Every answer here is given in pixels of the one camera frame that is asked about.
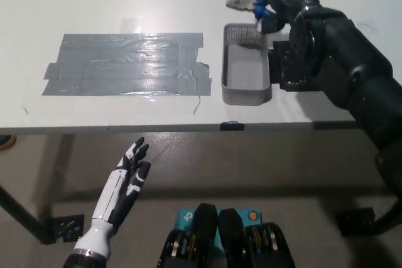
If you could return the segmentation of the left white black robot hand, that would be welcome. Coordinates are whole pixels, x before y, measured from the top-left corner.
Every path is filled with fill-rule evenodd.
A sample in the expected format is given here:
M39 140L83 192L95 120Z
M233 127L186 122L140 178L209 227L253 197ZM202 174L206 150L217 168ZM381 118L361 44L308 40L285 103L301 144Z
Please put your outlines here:
M132 209L148 176L151 164L144 160L149 148L140 137L122 155L110 173L98 199L93 219L119 228Z

